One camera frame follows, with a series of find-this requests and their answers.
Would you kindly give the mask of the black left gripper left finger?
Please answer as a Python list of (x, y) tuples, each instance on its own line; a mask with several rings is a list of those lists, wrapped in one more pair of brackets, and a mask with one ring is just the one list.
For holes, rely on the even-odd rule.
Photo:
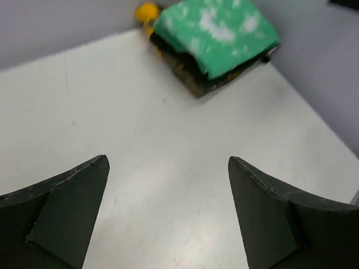
[(1, 196), (1, 268), (82, 268), (109, 175), (98, 155)]

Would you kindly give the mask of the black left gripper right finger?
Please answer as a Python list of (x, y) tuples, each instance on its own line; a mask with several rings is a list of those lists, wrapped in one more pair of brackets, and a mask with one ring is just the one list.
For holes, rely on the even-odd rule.
[(230, 157), (249, 268), (357, 268), (358, 207), (323, 198)]

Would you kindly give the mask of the green white tie-dye trousers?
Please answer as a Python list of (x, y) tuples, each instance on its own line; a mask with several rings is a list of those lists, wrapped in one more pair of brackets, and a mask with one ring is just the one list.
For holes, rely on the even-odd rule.
[(154, 31), (190, 53), (210, 79), (280, 45), (273, 25), (246, 0), (181, 1), (161, 12)]

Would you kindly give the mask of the black white folded trousers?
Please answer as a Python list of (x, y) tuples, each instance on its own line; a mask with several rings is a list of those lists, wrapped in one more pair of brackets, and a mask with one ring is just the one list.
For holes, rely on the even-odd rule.
[(179, 70), (187, 71), (200, 85), (212, 86), (219, 84), (227, 79), (238, 76), (241, 72), (245, 71), (255, 63), (268, 63), (271, 60), (270, 50), (265, 50), (257, 56), (249, 59), (248, 61), (235, 66), (224, 74), (216, 78), (210, 78), (209, 73), (201, 71), (195, 58), (188, 52), (176, 52), (174, 48), (169, 45), (163, 38), (158, 34), (152, 33), (150, 35), (150, 41), (160, 50), (162, 55), (170, 56), (174, 59), (174, 67)]

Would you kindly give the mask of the aluminium table frame rail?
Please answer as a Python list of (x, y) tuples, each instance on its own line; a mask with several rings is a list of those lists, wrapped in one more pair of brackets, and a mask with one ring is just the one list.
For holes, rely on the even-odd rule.
[(354, 197), (352, 198), (351, 205), (358, 206), (359, 205), (359, 190), (355, 193)]

